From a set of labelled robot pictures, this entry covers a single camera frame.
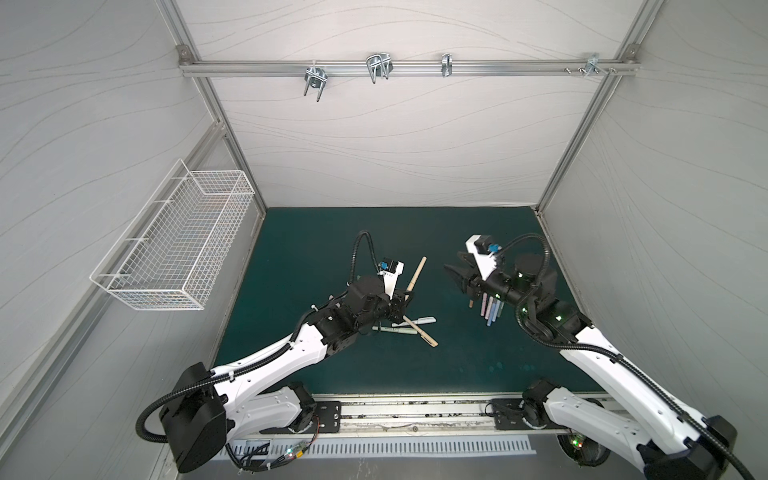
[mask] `ventilation grille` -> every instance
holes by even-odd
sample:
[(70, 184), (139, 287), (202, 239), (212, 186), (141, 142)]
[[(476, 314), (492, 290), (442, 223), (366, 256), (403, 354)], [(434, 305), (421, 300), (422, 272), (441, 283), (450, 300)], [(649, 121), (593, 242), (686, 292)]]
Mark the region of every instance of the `ventilation grille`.
[[(267, 458), (276, 458), (299, 439), (272, 440)], [(233, 450), (240, 457), (270, 440), (235, 440)], [(527, 435), (477, 435), (460, 437), (382, 437), (364, 439), (317, 439), (304, 458), (381, 457), (491, 457), (535, 455)], [(265, 458), (255, 455), (254, 459)], [(214, 460), (229, 460), (222, 450)]]

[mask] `bundle of markers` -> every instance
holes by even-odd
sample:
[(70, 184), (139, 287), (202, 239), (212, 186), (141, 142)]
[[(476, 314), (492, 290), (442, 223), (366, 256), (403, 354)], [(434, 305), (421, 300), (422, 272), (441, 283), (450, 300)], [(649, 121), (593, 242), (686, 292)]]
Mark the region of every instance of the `bundle of markers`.
[(485, 318), (485, 326), (491, 326), (497, 318), (502, 316), (502, 310), (504, 309), (504, 302), (489, 296), (487, 293), (482, 294), (482, 306), (480, 307), (480, 316)]

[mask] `electrical wire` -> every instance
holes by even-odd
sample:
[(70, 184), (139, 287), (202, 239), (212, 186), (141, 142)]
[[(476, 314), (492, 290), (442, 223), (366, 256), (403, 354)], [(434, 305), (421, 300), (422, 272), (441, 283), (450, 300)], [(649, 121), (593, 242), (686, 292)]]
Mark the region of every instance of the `electrical wire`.
[(376, 253), (373, 251), (373, 238), (368, 230), (360, 230), (355, 237), (355, 242), (352, 244), (352, 261), (349, 265), (349, 280), (347, 285), (352, 285), (355, 281), (355, 268), (357, 267), (357, 249), (360, 246), (360, 240), (365, 237), (368, 240), (368, 251), (371, 253), (371, 260), (373, 261), (373, 267), (376, 269), (376, 275), (381, 271), (379, 262), (376, 261)]
[(624, 358), (621, 354), (614, 353), (608, 349), (604, 349), (600, 346), (596, 345), (590, 345), (588, 343), (575, 343), (570, 345), (563, 345), (560, 343), (553, 343), (548, 340), (542, 339), (538, 336), (536, 336), (529, 328), (525, 325), (525, 322), (523, 321), (521, 311), (523, 306), (525, 306), (526, 302), (528, 302), (528, 298), (530, 298), (536, 290), (541, 286), (541, 278), (544, 276), (544, 274), (547, 271), (547, 268), (549, 266), (549, 260), (551, 257), (551, 248), (549, 247), (549, 243), (547, 240), (542, 237), (541, 235), (537, 235), (536, 233), (528, 233), (526, 235), (521, 235), (520, 237), (514, 239), (512, 242), (508, 243), (504, 247), (502, 247), (502, 251), (511, 247), (512, 245), (516, 244), (519, 241), (526, 240), (528, 238), (535, 238), (539, 241), (541, 244), (541, 248), (544, 250), (544, 260), (541, 262), (541, 268), (539, 269), (535, 280), (531, 284), (531, 286), (528, 288), (528, 291), (523, 294), (523, 296), (520, 298), (520, 300), (515, 305), (515, 320), (517, 320), (518, 325), (520, 328), (528, 335), (530, 336), (536, 343), (547, 346), (549, 348), (558, 349), (558, 350), (584, 350), (588, 352), (594, 352), (599, 353), (601, 355), (605, 355), (607, 358), (613, 360), (616, 363), (621, 364), (625, 369), (629, 370), (633, 375), (635, 375), (642, 383), (644, 383), (651, 391), (653, 391), (659, 398), (661, 398), (664, 403), (666, 403), (670, 409), (677, 413), (681, 419), (683, 419), (688, 425), (694, 428), (699, 434), (704, 437), (711, 445), (713, 445), (720, 453), (728, 460), (728, 462), (733, 465), (733, 467), (739, 472), (739, 474), (744, 478), (745, 480), (754, 480), (755, 477), (750, 473), (750, 471), (747, 469), (747, 467), (734, 455), (733, 452), (731, 452), (715, 435), (712, 435), (709, 430), (707, 430), (707, 427), (704, 425), (701, 425), (696, 419), (693, 419), (688, 411), (680, 407), (674, 400), (672, 400), (669, 395), (666, 394), (664, 390), (662, 390), (659, 385), (656, 384), (649, 376), (647, 376), (645, 373), (643, 373), (640, 369), (638, 369), (635, 365), (633, 365), (631, 362), (629, 362), (627, 359)]
[[(341, 295), (333, 297), (331, 300), (328, 300), (328, 302), (321, 306), (318, 310), (325, 308), (328, 306), (331, 302), (334, 302), (343, 296), (346, 295), (346, 290), (344, 290), (344, 293)], [(299, 318), (299, 322), (296, 324), (296, 327), (293, 329), (293, 333), (290, 336), (290, 339), (288, 342), (286, 342), (285, 345), (281, 346), (276, 352), (272, 353), (271, 355), (264, 357), (263, 359), (259, 360), (258, 362), (252, 363), (250, 365), (246, 365), (243, 367), (240, 367), (239, 369), (235, 369), (233, 371), (233, 376), (238, 377), (245, 373), (252, 372), (256, 369), (259, 369), (263, 366), (265, 366), (267, 363), (270, 363), (274, 361), (275, 359), (278, 359), (281, 355), (283, 355), (285, 352), (290, 350), (290, 346), (293, 342), (296, 341), (296, 338), (299, 336), (299, 331), (301, 330), (301, 326), (304, 324), (304, 321), (306, 318), (311, 314), (312, 312), (315, 312), (314, 309), (308, 310), (305, 312), (301, 318)], [(149, 418), (149, 415), (152, 414), (155, 410), (159, 409), (161, 406), (165, 405), (166, 403), (170, 402), (173, 399), (177, 399), (181, 396), (185, 396), (188, 393), (194, 392), (198, 389), (202, 389), (207, 386), (216, 385), (217, 383), (224, 382), (226, 380), (229, 380), (230, 375), (228, 373), (222, 373), (221, 375), (212, 376), (210, 378), (207, 378), (205, 380), (201, 380), (199, 382), (195, 382), (192, 385), (188, 385), (185, 387), (181, 387), (179, 389), (175, 389), (172, 392), (161, 396), (159, 399), (152, 402), (146, 409), (144, 409), (143, 412), (138, 416), (136, 419), (136, 434), (139, 435), (139, 437), (143, 440), (146, 440), (147, 442), (154, 442), (154, 443), (168, 443), (168, 437), (165, 435), (158, 435), (157, 433), (152, 433), (149, 430), (147, 430), (147, 427), (145, 425), (147, 419)]]
[(286, 456), (285, 454), (283, 454), (283, 455), (275, 458), (271, 462), (267, 462), (266, 460), (262, 460), (261, 463), (259, 463), (258, 465), (251, 465), (250, 464), (251, 463), (250, 460), (251, 460), (251, 458), (254, 455), (263, 455), (264, 450), (267, 450), (267, 451), (269, 450), (269, 446), (270, 446), (269, 442), (265, 443), (265, 444), (263, 444), (263, 445), (261, 445), (259, 447), (257, 447), (256, 449), (254, 449), (250, 453), (245, 454), (245, 455), (243, 455), (240, 458), (237, 458), (235, 456), (235, 452), (234, 452), (234, 450), (232, 449), (232, 446), (229, 443), (227, 443), (224, 446), (224, 448), (227, 450), (227, 456), (230, 457), (230, 460), (235, 465), (235, 467), (237, 467), (238, 469), (243, 470), (245, 472), (266, 472), (267, 470), (272, 470), (274, 468), (283, 467), (283, 466), (288, 465), (289, 463), (291, 463), (293, 460), (295, 460), (295, 459), (299, 458), (300, 456), (302, 456), (307, 450), (310, 449), (310, 447), (315, 442), (315, 440), (317, 440), (317, 436), (320, 434), (320, 418), (317, 415), (313, 415), (312, 416), (312, 420), (315, 422), (317, 427), (315, 428), (315, 433), (314, 433), (314, 435), (312, 435), (312, 439), (310, 440), (310, 443), (308, 443), (305, 447), (303, 447), (301, 449), (301, 455), (292, 455), (292, 456), (289, 457), (289, 456)]

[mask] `metal bracket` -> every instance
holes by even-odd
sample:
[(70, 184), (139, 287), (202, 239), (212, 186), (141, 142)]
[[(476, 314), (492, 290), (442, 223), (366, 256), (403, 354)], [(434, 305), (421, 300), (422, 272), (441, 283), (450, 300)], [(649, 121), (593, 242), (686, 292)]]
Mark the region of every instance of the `metal bracket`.
[(376, 83), (376, 76), (389, 80), (389, 72), (394, 68), (388, 53), (375, 53), (366, 58), (366, 67), (373, 83)]
[(637, 61), (637, 53), (639, 51), (639, 43), (630, 43), (627, 45), (627, 48), (624, 49), (624, 53), (621, 55), (621, 60), (626, 63), (635, 63)]
[(603, 70), (598, 67), (598, 61), (600, 58), (598, 57), (598, 54), (593, 53), (589, 56), (587, 59), (587, 63), (584, 64), (584, 67), (579, 68), (578, 70), (581, 72), (582, 77), (588, 77), (591, 74), (599, 74), (603, 73)]
[(442, 54), (442, 76), (450, 77), (453, 74), (453, 55), (449, 53)]
[(306, 86), (304, 87), (304, 96), (312, 88), (319, 88), (317, 92), (317, 100), (320, 101), (320, 95), (323, 94), (323, 89), (326, 87), (328, 81), (328, 75), (322, 68), (309, 67), (304, 74), (304, 80), (306, 80)]
[(191, 48), (186, 45), (176, 45), (176, 51), (179, 53), (179, 65), (192, 65), (194, 63)]

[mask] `black cable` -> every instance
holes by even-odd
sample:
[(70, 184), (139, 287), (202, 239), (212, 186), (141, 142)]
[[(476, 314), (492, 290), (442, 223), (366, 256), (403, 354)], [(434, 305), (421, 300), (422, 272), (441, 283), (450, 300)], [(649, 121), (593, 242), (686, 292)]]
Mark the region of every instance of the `black cable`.
[(541, 262), (541, 269), (539, 269), (538, 274), (536, 275), (536, 279), (531, 284), (530, 288), (528, 288), (528, 291), (525, 292), (525, 294), (520, 298), (520, 300), (515, 305), (515, 320), (517, 320), (518, 325), (520, 328), (528, 335), (530, 336), (536, 343), (547, 346), (549, 348), (558, 349), (558, 350), (584, 350), (587, 352), (594, 352), (599, 353), (601, 355), (605, 355), (607, 358), (613, 360), (616, 363), (621, 364), (624, 368), (629, 370), (633, 375), (635, 375), (642, 383), (644, 383), (649, 389), (651, 389), (659, 398), (661, 398), (664, 403), (666, 403), (670, 409), (677, 413), (681, 419), (683, 419), (688, 425), (692, 426), (694, 430), (699, 432), (699, 434), (704, 437), (709, 443), (714, 445), (714, 447), (720, 451), (720, 453), (730, 462), (733, 467), (739, 472), (739, 474), (744, 478), (745, 480), (754, 480), (754, 476), (750, 473), (750, 471), (746, 468), (746, 466), (725, 446), (723, 443), (714, 435), (710, 433), (709, 430), (703, 425), (701, 425), (696, 419), (691, 418), (690, 414), (680, 407), (672, 398), (669, 397), (669, 395), (666, 394), (664, 390), (659, 387), (659, 385), (656, 384), (650, 377), (645, 375), (640, 369), (638, 369), (635, 365), (633, 365), (631, 362), (629, 362), (627, 359), (624, 358), (624, 356), (619, 355), (617, 353), (614, 353), (608, 349), (604, 349), (600, 346), (596, 345), (590, 345), (588, 343), (575, 343), (571, 345), (562, 345), (560, 343), (553, 343), (549, 342), (547, 340), (544, 340), (542, 338), (539, 338), (536, 336), (526, 325), (525, 322), (522, 319), (521, 311), (523, 306), (528, 302), (528, 298), (530, 298), (536, 290), (541, 286), (541, 278), (544, 276), (544, 274), (547, 271), (547, 267), (549, 266), (549, 259), (551, 257), (551, 249), (549, 247), (549, 243), (547, 240), (542, 237), (541, 235), (537, 235), (536, 233), (528, 233), (527, 235), (522, 235), (516, 239), (514, 239), (512, 242), (508, 243), (509, 246), (512, 244), (525, 240), (527, 238), (535, 238), (539, 241), (541, 244), (541, 248), (544, 250), (544, 261)]
[(246, 466), (250, 466), (250, 463), (253, 460), (253, 457), (255, 455), (266, 455), (269, 451), (269, 447), (270, 447), (269, 442), (259, 445), (258, 447), (251, 450), (250, 453), (247, 453), (242, 457), (240, 457), (240, 463)]
[[(296, 324), (296, 327), (293, 329), (293, 333), (290, 336), (290, 340), (285, 345), (281, 346), (276, 352), (272, 353), (271, 355), (268, 355), (264, 357), (263, 359), (259, 360), (258, 362), (252, 363), (250, 365), (240, 367), (239, 369), (236, 369), (233, 371), (234, 376), (241, 376), (245, 373), (252, 372), (256, 369), (259, 369), (263, 366), (265, 366), (267, 363), (270, 363), (274, 361), (275, 359), (279, 358), (281, 355), (283, 355), (285, 352), (287, 352), (290, 349), (291, 343), (296, 341), (296, 338), (299, 336), (299, 331), (301, 330), (301, 326), (304, 324), (304, 320), (308, 317), (308, 315), (315, 310), (309, 310), (308, 312), (304, 313), (301, 318), (299, 319), (299, 322)], [(201, 380), (199, 382), (195, 382), (192, 385), (188, 385), (185, 387), (182, 387), (180, 389), (176, 389), (166, 395), (161, 396), (159, 399), (152, 402), (146, 409), (144, 409), (143, 412), (138, 416), (136, 419), (136, 434), (139, 435), (139, 438), (142, 440), (146, 440), (147, 442), (155, 442), (155, 443), (168, 443), (168, 437), (165, 435), (158, 435), (157, 433), (152, 433), (149, 430), (147, 430), (147, 426), (145, 425), (147, 419), (149, 418), (149, 415), (152, 414), (155, 410), (159, 409), (161, 406), (165, 405), (166, 403), (170, 402), (173, 399), (177, 399), (180, 396), (184, 396), (190, 392), (194, 392), (198, 389), (201, 389), (203, 387), (215, 385), (217, 383), (224, 382), (230, 378), (230, 375), (228, 373), (223, 373), (221, 375), (212, 376), (208, 379)]]
[(511, 242), (504, 245), (501, 249), (499, 249), (498, 252), (496, 252), (496, 255), (501, 255), (505, 251), (509, 250), (510, 248), (514, 247), (518, 243), (522, 242), (523, 240), (529, 240), (529, 239), (538, 239), (541, 235), (538, 235), (537, 233), (526, 233), (524, 235), (521, 235), (520, 237), (517, 237), (513, 239)]
[(355, 268), (357, 267), (357, 249), (360, 246), (360, 240), (365, 237), (366, 240), (368, 240), (368, 250), (371, 253), (371, 260), (373, 260), (373, 266), (376, 268), (376, 274), (378, 275), (381, 271), (381, 268), (379, 267), (379, 262), (376, 261), (376, 253), (373, 250), (373, 238), (371, 237), (371, 234), (368, 233), (368, 230), (360, 230), (357, 233), (357, 237), (355, 237), (355, 242), (352, 245), (352, 261), (349, 265), (349, 281), (346, 283), (347, 285), (352, 285), (352, 283), (355, 281)]

